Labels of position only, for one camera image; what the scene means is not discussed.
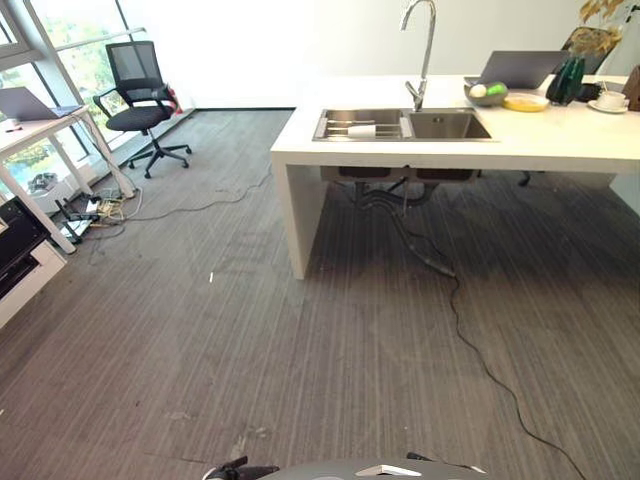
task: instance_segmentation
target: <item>chrome faucet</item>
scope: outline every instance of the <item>chrome faucet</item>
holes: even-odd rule
[[[407,23],[409,22],[409,17],[411,16],[411,12],[417,4],[420,2],[426,2],[431,7],[431,23],[429,26],[429,38],[427,40],[427,49],[424,53],[424,62],[422,63],[422,75],[420,76],[420,86],[418,87],[418,91],[411,85],[411,82],[405,82],[405,86],[407,90],[411,93],[413,97],[413,105],[414,110],[419,112],[422,110],[422,101],[424,100],[424,93],[427,90],[427,70],[429,69],[429,58],[431,57],[431,45],[433,44],[433,32],[436,29],[436,5],[433,3],[433,0],[411,0],[409,5],[407,5],[407,9],[404,11],[402,15],[402,22],[400,23],[400,30],[405,31],[407,28]]]

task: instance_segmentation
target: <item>striped carpet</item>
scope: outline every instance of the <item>striped carpet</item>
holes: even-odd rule
[[[130,172],[135,218],[242,198],[288,117],[194,114],[162,140],[191,144],[190,169]],[[640,478],[640,220],[606,176],[518,179],[439,187],[407,224],[455,265],[461,329],[526,424],[590,480]],[[579,478],[457,338],[453,282],[349,193],[329,189],[304,282],[271,177],[94,233],[0,331],[0,479],[195,480],[243,453],[284,467],[409,450],[492,479]]]

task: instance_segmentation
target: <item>green bottle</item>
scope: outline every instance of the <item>green bottle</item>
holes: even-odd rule
[[[568,59],[547,90],[547,98],[557,105],[569,105],[580,92],[584,77],[584,57]]]

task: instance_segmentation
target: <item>laptop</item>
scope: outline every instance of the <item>laptop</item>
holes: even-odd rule
[[[566,50],[493,52],[482,75],[465,77],[465,81],[469,85],[502,82],[507,88],[535,90],[567,58]]]
[[[25,87],[0,89],[0,112],[21,122],[56,120],[80,108],[80,105],[49,108]]]

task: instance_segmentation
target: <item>bowl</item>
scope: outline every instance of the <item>bowl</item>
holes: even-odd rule
[[[493,95],[485,95],[484,97],[476,98],[471,96],[471,88],[473,85],[465,85],[464,94],[467,99],[477,107],[499,107],[509,94],[507,86],[502,82],[491,82],[487,83],[485,87],[487,87],[487,90],[491,90],[492,87],[496,87],[498,85],[502,85],[504,90],[502,93],[495,93]]]

